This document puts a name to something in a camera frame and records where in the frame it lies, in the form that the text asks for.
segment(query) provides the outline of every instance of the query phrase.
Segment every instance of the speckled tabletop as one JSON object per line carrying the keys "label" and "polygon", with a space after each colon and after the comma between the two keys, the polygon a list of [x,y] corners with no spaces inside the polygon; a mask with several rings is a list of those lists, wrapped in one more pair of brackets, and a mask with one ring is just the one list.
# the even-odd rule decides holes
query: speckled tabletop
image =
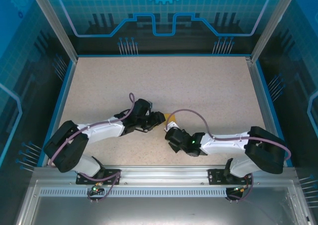
{"label": "speckled tabletop", "polygon": [[[213,134],[264,128],[244,57],[79,58],[61,123],[108,119],[131,107],[129,92],[151,101],[153,111],[193,109],[206,118]],[[191,134],[206,131],[194,114],[181,112],[176,120]],[[99,141],[84,153],[105,165],[217,165],[233,157],[175,154],[163,128]]]}

